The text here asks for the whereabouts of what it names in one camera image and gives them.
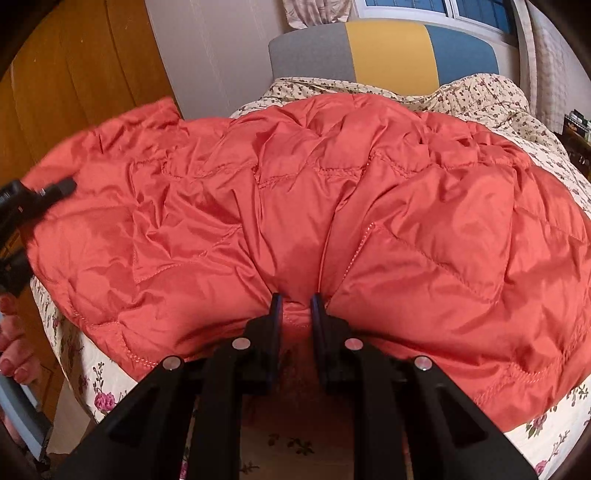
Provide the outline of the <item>left hand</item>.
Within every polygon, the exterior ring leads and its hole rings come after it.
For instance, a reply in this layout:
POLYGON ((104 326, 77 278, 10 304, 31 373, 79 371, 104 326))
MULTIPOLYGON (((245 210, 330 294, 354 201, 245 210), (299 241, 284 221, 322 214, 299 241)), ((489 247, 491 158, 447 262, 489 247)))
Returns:
POLYGON ((21 385, 36 381, 41 364, 32 343, 27 339, 18 316, 16 300, 10 294, 1 295, 1 374, 21 385))

